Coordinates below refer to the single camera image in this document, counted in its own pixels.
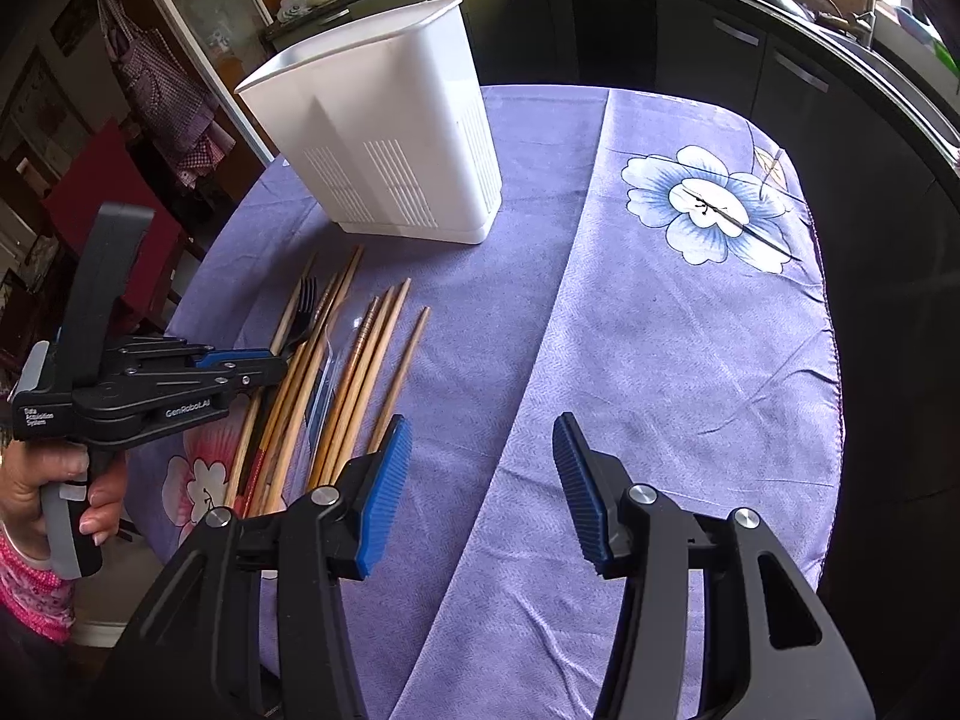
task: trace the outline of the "floral sleeve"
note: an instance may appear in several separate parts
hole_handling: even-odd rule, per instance
[[[0,527],[0,604],[32,631],[57,644],[73,624],[73,583],[28,565]]]

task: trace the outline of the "white bin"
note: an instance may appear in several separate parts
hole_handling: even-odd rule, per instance
[[[462,244],[490,232],[502,182],[460,2],[330,29],[237,87],[347,232]]]

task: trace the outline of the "table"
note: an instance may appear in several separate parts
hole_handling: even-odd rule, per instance
[[[549,450],[563,410],[683,507],[760,511],[813,584],[832,526],[836,349],[787,157],[744,119],[687,100],[534,86],[484,97],[504,201],[483,245],[347,236],[277,160],[170,325],[265,346],[309,253],[328,274],[358,239],[358,299],[413,279],[397,338],[433,307],[397,409],[415,450],[387,555],[344,583],[371,718],[590,716],[620,589],[580,556]],[[133,453],[128,510],[160,557],[222,499],[243,405]],[[292,476],[295,497],[304,471]],[[274,603],[264,581],[272,667]]]

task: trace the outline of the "hand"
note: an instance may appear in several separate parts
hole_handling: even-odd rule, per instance
[[[83,446],[68,442],[11,442],[0,461],[0,520],[18,549],[34,560],[50,557],[40,488],[83,474],[89,465]],[[106,473],[90,485],[90,508],[80,518],[80,532],[98,546],[116,534],[127,491],[127,459],[118,454]]]

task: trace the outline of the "silver bolt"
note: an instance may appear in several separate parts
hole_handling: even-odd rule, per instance
[[[316,488],[313,493],[310,493],[310,500],[317,504],[317,506],[333,506],[339,499],[340,491],[329,485]]]
[[[203,522],[211,528],[223,528],[227,522],[230,522],[231,517],[233,517],[233,514],[230,509],[226,506],[218,506],[216,509],[210,509],[210,511],[206,513]]]
[[[733,513],[733,519],[741,528],[752,531],[757,525],[760,525],[760,515],[753,509],[737,509]]]
[[[650,485],[633,485],[630,490],[627,490],[627,495],[630,496],[632,502],[643,506],[650,506],[656,501],[656,490]]]

